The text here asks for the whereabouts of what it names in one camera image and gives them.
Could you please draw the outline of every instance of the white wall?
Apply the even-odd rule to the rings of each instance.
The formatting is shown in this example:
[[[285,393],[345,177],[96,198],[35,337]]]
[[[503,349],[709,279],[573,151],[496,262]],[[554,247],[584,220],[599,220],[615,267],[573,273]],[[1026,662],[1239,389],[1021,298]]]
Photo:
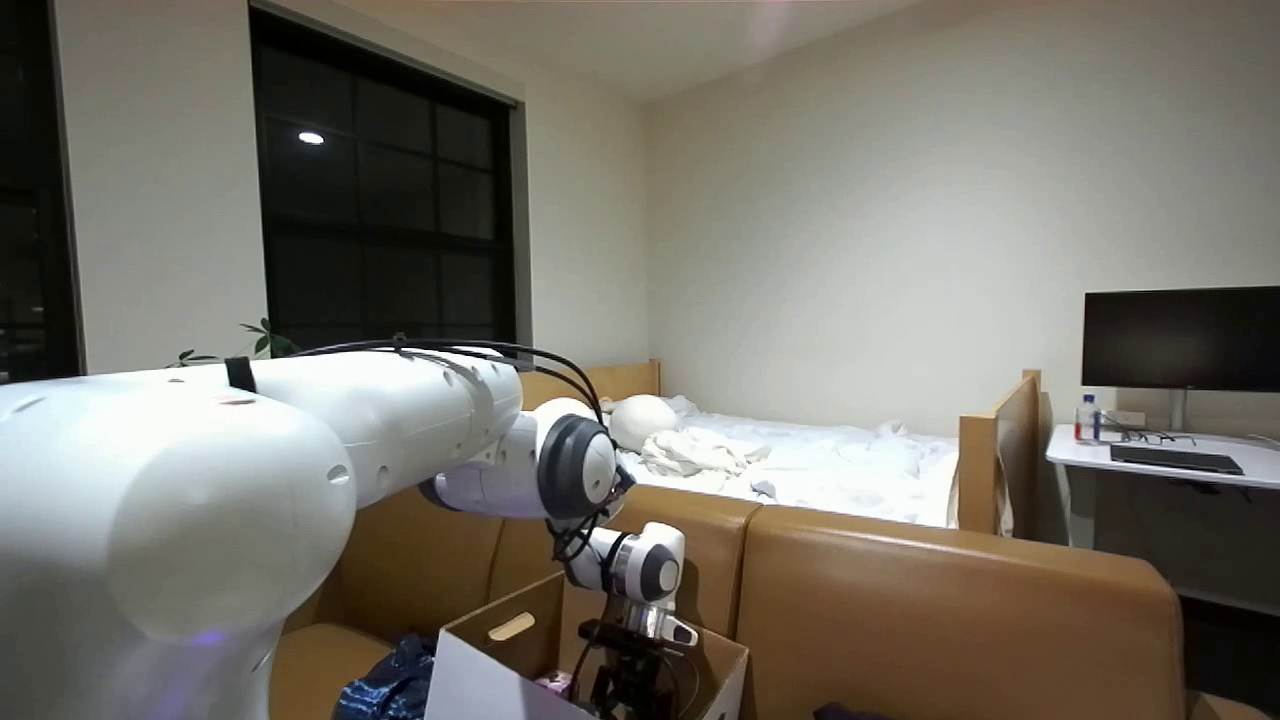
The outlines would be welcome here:
[[[1277,78],[1272,0],[926,6],[663,100],[660,360],[941,433],[1044,370],[1069,417],[1089,287],[1280,283]]]
[[[270,10],[521,100],[530,342],[584,366],[653,357],[633,105],[401,25],[401,6]],[[238,325],[269,307],[249,6],[57,0],[57,37],[87,370],[168,366],[179,349],[249,351]]]

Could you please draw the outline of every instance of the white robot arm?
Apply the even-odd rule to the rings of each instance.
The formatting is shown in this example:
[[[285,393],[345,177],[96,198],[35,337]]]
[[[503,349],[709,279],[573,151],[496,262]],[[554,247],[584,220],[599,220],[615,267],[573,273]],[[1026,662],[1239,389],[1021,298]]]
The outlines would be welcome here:
[[[285,615],[320,590],[354,509],[411,486],[569,535],[622,491],[599,419],[521,413],[521,378],[488,351],[0,383],[0,718],[269,718]],[[636,593],[636,631],[689,640],[660,621],[681,532],[596,530],[564,569]]]

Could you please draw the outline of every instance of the white bed sheet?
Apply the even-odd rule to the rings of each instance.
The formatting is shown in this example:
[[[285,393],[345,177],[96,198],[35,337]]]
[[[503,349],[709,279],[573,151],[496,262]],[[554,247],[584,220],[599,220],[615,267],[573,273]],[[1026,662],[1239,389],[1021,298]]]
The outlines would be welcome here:
[[[789,425],[685,410],[622,454],[638,486],[956,530],[956,439],[899,425]]]

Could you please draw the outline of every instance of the wooden bed frame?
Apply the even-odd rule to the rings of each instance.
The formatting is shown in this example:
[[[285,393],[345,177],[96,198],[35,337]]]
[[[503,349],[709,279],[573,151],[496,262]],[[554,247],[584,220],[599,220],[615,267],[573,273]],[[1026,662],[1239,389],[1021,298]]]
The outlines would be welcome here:
[[[599,399],[622,399],[638,393],[663,393],[663,371],[649,366],[589,370]],[[552,378],[524,371],[524,404],[535,410],[552,398],[573,398]],[[956,521],[962,532],[1010,532],[1031,535],[1031,501],[1040,470],[1040,371],[1025,371],[1021,383],[979,417],[958,417],[956,460]]]

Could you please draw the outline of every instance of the keyboard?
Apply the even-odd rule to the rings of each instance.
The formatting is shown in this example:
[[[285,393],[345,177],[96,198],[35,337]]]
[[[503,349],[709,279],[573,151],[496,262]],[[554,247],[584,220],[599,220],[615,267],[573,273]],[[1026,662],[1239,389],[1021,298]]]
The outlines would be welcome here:
[[[1242,470],[1233,458],[1215,458],[1215,454],[1173,454],[1173,447],[1113,443],[1113,460],[1117,464],[1154,464],[1154,470],[1182,470],[1182,473],[1242,475]]]

